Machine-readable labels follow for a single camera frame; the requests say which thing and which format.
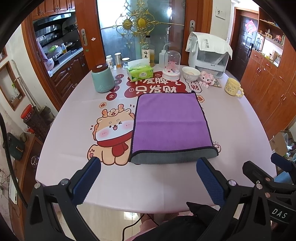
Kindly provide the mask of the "glass dome music box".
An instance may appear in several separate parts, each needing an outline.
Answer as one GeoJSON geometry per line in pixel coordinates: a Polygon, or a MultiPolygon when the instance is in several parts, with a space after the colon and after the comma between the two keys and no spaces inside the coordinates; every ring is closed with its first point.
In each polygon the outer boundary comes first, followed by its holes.
{"type": "Polygon", "coordinates": [[[181,54],[175,50],[169,50],[165,54],[162,78],[168,81],[180,79],[181,54]]]}

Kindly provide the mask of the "black handbag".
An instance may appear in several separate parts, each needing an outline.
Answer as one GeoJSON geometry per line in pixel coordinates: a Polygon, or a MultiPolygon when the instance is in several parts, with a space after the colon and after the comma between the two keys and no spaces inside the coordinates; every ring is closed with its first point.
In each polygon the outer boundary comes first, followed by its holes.
{"type": "Polygon", "coordinates": [[[12,133],[7,134],[10,155],[17,161],[22,159],[25,144],[12,133]]]}

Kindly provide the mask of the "white pill bottle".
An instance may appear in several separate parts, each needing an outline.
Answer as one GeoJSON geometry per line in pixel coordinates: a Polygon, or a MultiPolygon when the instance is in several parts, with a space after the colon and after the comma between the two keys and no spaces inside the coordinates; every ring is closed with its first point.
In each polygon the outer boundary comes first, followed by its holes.
{"type": "Polygon", "coordinates": [[[114,68],[112,55],[107,55],[106,56],[106,63],[108,64],[110,69],[114,68]]]}

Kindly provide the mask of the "small patterned packet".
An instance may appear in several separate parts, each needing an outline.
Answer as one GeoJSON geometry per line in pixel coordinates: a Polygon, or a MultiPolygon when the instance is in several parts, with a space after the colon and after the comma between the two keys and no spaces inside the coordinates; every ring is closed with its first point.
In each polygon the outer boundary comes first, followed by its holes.
{"type": "Polygon", "coordinates": [[[219,87],[219,88],[222,87],[221,84],[220,84],[220,82],[219,82],[217,79],[214,79],[214,80],[213,80],[213,84],[212,84],[212,86],[214,86],[214,87],[219,87]]]}

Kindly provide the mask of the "wooden cabinet wall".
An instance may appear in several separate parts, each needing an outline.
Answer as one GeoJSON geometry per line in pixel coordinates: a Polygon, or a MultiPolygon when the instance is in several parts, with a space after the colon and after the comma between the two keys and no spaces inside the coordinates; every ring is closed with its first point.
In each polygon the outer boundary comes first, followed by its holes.
{"type": "Polygon", "coordinates": [[[295,121],[295,50],[262,8],[256,37],[241,85],[268,138],[272,139],[295,121]]]}

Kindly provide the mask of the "purple grey microfiber towel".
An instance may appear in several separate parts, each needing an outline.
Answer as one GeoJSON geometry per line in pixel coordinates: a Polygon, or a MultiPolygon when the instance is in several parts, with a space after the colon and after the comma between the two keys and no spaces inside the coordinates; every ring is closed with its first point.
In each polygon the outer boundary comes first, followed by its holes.
{"type": "Polygon", "coordinates": [[[218,155],[194,92],[147,93],[137,99],[129,162],[178,164],[218,155]]]}

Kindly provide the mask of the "green tissue pack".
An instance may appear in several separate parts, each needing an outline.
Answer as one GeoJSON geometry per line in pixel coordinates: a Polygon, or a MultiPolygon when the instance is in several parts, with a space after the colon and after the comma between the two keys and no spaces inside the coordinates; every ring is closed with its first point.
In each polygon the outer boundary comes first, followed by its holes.
{"type": "Polygon", "coordinates": [[[149,60],[147,58],[144,58],[129,61],[126,72],[128,75],[128,79],[131,82],[136,82],[139,80],[152,78],[154,70],[150,66],[149,60]]]}

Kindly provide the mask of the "white countertop appliance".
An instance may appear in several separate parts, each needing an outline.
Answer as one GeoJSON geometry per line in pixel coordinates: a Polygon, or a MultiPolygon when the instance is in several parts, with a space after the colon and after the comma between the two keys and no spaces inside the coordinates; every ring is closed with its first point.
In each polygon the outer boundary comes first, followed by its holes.
{"type": "Polygon", "coordinates": [[[199,71],[211,73],[215,78],[221,78],[226,70],[230,56],[228,53],[218,54],[197,49],[194,53],[189,52],[188,64],[199,71]]]}

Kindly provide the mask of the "cardboard box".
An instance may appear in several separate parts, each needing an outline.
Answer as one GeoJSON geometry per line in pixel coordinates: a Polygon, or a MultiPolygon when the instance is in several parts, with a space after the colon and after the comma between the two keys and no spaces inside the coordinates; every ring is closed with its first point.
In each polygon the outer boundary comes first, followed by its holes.
{"type": "Polygon", "coordinates": [[[271,150],[281,156],[290,157],[295,154],[295,140],[290,131],[280,131],[269,143],[271,150]]]}

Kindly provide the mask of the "teal ceramic canister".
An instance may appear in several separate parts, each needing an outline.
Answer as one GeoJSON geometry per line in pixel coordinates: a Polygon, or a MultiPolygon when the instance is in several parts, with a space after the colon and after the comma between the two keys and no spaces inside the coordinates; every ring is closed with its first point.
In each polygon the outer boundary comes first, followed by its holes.
{"type": "Polygon", "coordinates": [[[91,75],[96,92],[106,93],[114,88],[114,78],[108,64],[99,64],[92,68],[91,75]]]}

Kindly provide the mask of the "white squeeze bottle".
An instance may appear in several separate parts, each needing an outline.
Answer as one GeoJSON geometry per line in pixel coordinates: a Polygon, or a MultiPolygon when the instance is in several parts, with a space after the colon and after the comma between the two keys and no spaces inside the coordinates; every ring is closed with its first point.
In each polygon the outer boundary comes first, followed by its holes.
{"type": "Polygon", "coordinates": [[[166,43],[159,53],[159,66],[163,67],[165,63],[165,54],[168,51],[170,43],[166,43]]]}

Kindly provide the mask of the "white cloth cover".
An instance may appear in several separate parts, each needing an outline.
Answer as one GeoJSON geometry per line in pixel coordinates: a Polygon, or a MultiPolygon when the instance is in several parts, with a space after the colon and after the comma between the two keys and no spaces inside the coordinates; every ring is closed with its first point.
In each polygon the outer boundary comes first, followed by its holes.
{"type": "Polygon", "coordinates": [[[206,52],[214,52],[218,54],[228,53],[232,59],[233,50],[230,45],[222,38],[208,33],[191,32],[189,34],[186,52],[194,53],[199,47],[199,50],[206,52]]]}

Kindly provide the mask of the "red-lid plastic jar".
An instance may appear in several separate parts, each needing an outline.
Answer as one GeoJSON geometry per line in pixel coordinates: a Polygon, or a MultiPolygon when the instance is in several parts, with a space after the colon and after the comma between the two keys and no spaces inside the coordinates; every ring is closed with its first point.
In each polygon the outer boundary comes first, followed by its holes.
{"type": "Polygon", "coordinates": [[[29,104],[23,110],[23,112],[21,114],[21,119],[23,121],[27,121],[27,120],[29,120],[32,117],[33,113],[34,113],[34,107],[31,104],[29,104]]]}

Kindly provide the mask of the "wooden side table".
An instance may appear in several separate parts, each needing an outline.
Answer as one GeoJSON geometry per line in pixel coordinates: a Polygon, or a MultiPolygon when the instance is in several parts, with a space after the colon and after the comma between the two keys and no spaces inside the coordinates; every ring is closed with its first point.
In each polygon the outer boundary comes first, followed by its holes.
{"type": "MultiPolygon", "coordinates": [[[[27,134],[27,141],[25,142],[25,150],[22,159],[15,161],[13,164],[14,172],[18,180],[18,185],[22,194],[29,202],[32,189],[36,183],[36,170],[39,156],[43,147],[43,142],[33,134],[27,134]]],[[[9,200],[10,221],[14,234],[19,240],[24,240],[24,227],[26,208],[20,198],[14,203],[9,200]]]]}

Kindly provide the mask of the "gold door ornament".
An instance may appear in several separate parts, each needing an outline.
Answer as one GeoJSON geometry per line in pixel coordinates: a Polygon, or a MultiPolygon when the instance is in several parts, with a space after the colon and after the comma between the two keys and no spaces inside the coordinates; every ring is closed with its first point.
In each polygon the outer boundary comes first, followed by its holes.
{"type": "Polygon", "coordinates": [[[164,15],[159,21],[149,11],[148,1],[125,1],[122,13],[116,19],[112,28],[125,39],[138,38],[139,43],[144,44],[145,37],[150,35],[157,25],[183,26],[173,22],[173,3],[169,1],[167,8],[162,11],[164,15]]]}

